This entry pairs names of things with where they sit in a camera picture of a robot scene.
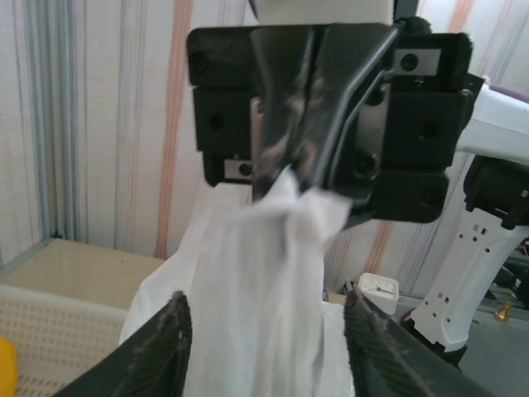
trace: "screw hole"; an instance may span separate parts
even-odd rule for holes
[[[419,59],[415,54],[406,54],[400,60],[400,67],[407,72],[414,70],[419,65]]]
[[[224,117],[219,113],[215,113],[209,118],[209,125],[214,130],[221,130],[225,123]]]

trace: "plastic crate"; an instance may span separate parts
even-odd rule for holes
[[[118,344],[127,311],[0,285],[0,335],[17,349],[16,397],[49,397]]]

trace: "white fabric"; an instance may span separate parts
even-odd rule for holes
[[[198,204],[180,249],[141,284],[120,342],[181,289],[193,321],[184,396],[354,395],[342,307],[321,301],[324,242],[350,202],[299,195],[285,170],[259,203],[238,203],[219,187]]]

